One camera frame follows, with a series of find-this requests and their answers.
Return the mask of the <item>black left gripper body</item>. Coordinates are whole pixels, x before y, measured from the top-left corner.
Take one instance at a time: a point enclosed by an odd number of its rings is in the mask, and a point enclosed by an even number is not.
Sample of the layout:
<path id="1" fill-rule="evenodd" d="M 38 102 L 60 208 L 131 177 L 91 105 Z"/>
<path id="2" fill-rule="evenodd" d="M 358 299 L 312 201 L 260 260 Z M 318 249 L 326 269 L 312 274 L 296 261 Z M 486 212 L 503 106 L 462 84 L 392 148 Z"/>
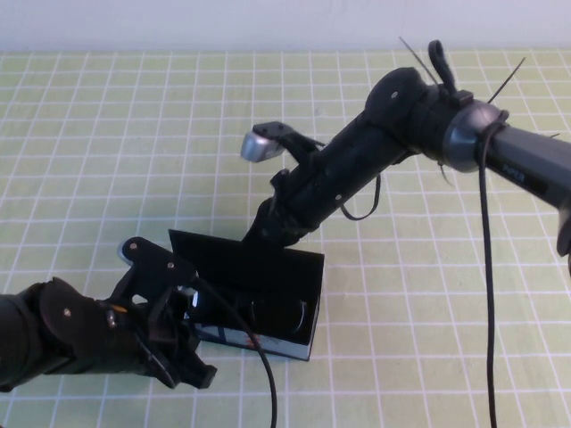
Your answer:
<path id="1" fill-rule="evenodd" d="M 100 302 L 109 336 L 96 373 L 143 375 L 169 388 L 182 383 L 178 359 L 195 353 L 196 339 L 190 328 L 172 326 L 170 299 L 176 279 L 172 272 L 148 273 L 131 267 L 111 297 Z"/>

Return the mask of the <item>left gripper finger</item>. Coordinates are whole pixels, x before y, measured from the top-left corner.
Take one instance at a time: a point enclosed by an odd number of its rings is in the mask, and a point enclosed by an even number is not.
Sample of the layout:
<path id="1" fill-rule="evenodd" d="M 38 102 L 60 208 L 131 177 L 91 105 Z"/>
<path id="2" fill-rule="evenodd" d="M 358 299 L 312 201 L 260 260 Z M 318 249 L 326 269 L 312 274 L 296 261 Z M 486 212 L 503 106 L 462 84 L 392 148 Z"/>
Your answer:
<path id="1" fill-rule="evenodd" d="M 171 322 L 174 328 L 192 328 L 194 325 L 194 294 L 171 295 Z"/>
<path id="2" fill-rule="evenodd" d="M 218 369 L 205 364 L 194 352 L 185 353 L 178 359 L 178 375 L 182 383 L 196 389 L 208 389 Z"/>

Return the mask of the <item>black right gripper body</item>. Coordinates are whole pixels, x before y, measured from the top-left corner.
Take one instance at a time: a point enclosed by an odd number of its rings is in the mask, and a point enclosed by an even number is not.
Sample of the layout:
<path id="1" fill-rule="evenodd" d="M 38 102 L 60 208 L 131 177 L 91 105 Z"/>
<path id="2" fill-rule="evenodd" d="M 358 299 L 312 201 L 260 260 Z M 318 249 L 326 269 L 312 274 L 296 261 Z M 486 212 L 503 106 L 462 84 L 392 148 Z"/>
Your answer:
<path id="1" fill-rule="evenodd" d="M 271 180 L 244 241 L 284 248 L 298 243 L 354 195 L 354 147 L 329 144 Z"/>

